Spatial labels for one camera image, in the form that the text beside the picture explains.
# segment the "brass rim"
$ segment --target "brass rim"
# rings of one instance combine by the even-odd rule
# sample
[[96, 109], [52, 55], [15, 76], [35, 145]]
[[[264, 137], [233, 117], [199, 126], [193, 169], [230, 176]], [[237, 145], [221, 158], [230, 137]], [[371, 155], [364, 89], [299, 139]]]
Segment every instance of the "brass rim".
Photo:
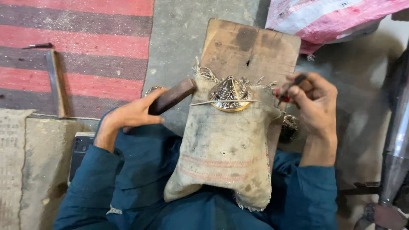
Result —
[[236, 112], [236, 111], [240, 111], [240, 110], [242, 110], [242, 109], [245, 109], [245, 108], [247, 108], [247, 107], [250, 105], [250, 102], [248, 102], [248, 101], [245, 101], [245, 102], [243, 102], [243, 103], [247, 103], [247, 104], [243, 105], [243, 106], [240, 107], [240, 108], [235, 108], [235, 109], [220, 108], [220, 107], [218, 107], [217, 105], [215, 105], [213, 102], [211, 103], [211, 105], [213, 105], [216, 109], [221, 110], [221, 111], [225, 111], [225, 112]]

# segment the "concrete floor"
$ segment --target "concrete floor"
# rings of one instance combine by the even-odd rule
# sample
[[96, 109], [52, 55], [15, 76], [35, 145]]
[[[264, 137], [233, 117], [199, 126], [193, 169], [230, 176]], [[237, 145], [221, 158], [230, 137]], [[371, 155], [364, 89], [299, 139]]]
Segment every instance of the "concrete floor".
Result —
[[[144, 92], [151, 86], [173, 86], [193, 78], [195, 57], [201, 56], [207, 22], [220, 18], [264, 28], [268, 0], [156, 0], [149, 63]], [[386, 17], [372, 35], [355, 41], [326, 45], [315, 61], [299, 58], [296, 70], [314, 71], [338, 88], [337, 182], [341, 189], [353, 182], [380, 179], [381, 152], [390, 113], [380, 87], [388, 61], [401, 55], [409, 38], [409, 23]], [[190, 98], [164, 113], [165, 125], [183, 134]], [[288, 112], [297, 114], [296, 109]], [[300, 136], [282, 149], [302, 151]], [[351, 229], [363, 206], [377, 196], [351, 196], [339, 207], [340, 229]]]

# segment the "black phone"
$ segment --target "black phone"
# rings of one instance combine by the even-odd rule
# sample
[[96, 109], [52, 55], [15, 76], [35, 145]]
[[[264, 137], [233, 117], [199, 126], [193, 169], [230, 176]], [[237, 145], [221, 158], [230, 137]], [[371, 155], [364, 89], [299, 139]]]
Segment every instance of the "black phone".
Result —
[[84, 159], [85, 154], [87, 153], [89, 145], [93, 143], [94, 143], [93, 134], [89, 136], [79, 135], [74, 137], [74, 141], [72, 143], [72, 156], [69, 175], [70, 183], [75, 176], [75, 172], [80, 167], [81, 162]]

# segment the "metal pipe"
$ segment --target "metal pipe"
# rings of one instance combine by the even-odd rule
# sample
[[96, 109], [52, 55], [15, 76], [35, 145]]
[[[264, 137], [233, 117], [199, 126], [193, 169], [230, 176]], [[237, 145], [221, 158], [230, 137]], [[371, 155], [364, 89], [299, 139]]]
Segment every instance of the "metal pipe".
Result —
[[408, 51], [402, 56], [397, 84], [391, 91], [392, 115], [389, 122], [383, 153], [381, 190], [379, 204], [392, 206], [400, 186], [409, 170], [409, 58]]

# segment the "fingernail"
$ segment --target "fingernail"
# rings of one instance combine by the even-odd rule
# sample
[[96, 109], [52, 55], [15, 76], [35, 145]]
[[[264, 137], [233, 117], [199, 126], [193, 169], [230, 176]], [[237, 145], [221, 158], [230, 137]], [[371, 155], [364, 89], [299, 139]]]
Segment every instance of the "fingernail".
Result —
[[274, 89], [273, 90], [273, 95], [278, 95], [280, 92], [280, 88]]

